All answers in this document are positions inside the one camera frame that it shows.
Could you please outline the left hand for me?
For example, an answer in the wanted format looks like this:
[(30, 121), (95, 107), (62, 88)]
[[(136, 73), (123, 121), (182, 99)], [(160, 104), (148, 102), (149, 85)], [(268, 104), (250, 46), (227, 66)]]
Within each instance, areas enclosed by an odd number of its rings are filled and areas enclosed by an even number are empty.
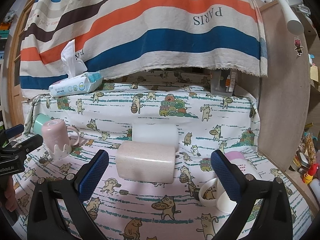
[(4, 206), (10, 212), (13, 212), (17, 208), (17, 202), (15, 197), (14, 182), (12, 176), (8, 177), (7, 185), (5, 186), (4, 195), (6, 197), (5, 203), (1, 203), (1, 206)]

